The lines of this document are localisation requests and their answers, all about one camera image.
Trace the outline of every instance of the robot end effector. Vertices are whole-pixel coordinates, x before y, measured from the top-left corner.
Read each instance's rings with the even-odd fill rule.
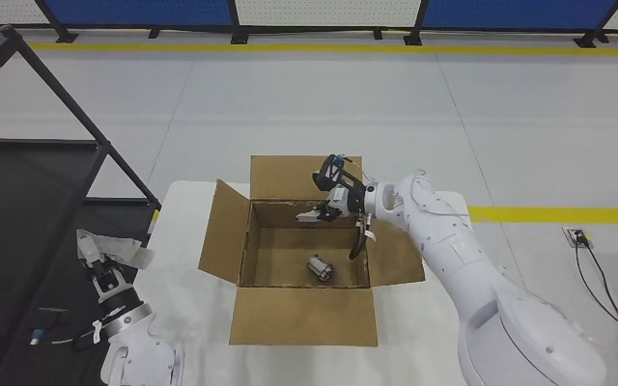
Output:
[[[328,192],[326,201],[315,206],[313,210],[300,213],[296,219],[302,223],[319,221],[331,222],[339,217],[356,217],[356,241],[350,251],[353,260],[365,246],[367,237],[375,239],[369,230],[374,213],[366,210],[366,197],[375,198],[376,186],[363,182],[344,169],[346,162],[352,160],[342,154],[331,154],[322,164],[322,168],[313,173],[313,181],[322,192]]]

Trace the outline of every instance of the box flap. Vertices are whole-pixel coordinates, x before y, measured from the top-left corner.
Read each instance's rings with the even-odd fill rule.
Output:
[[[327,155],[253,155],[251,156],[252,200],[325,200],[313,182],[312,174],[320,170]],[[359,168],[362,158],[349,157]],[[346,171],[362,180],[361,170],[346,163]]]
[[[405,232],[383,221],[374,221],[371,230],[377,238],[367,240],[372,287],[425,280],[421,255]]]
[[[249,208],[249,200],[221,179],[216,181],[199,269],[230,283],[238,281]]]
[[[230,345],[377,346],[370,289],[239,288]]]

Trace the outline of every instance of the blue panel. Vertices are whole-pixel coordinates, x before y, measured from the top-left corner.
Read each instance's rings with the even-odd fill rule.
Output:
[[[46,0],[65,24],[231,25],[227,0]]]
[[[595,28],[615,0],[429,0],[423,26]]]

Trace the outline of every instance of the white wall panel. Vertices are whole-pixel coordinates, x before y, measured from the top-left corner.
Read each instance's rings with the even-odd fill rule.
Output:
[[[611,19],[605,25],[605,29],[618,30],[618,12],[611,17]]]
[[[411,27],[420,0],[237,0],[241,25]]]
[[[48,23],[34,0],[0,0],[0,24]]]

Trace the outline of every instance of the metal cylinder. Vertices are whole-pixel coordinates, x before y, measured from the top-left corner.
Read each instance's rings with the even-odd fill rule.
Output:
[[[312,256],[307,263],[307,267],[323,282],[330,279],[330,276],[332,276],[335,271],[335,267],[332,264],[324,262],[319,255]]]

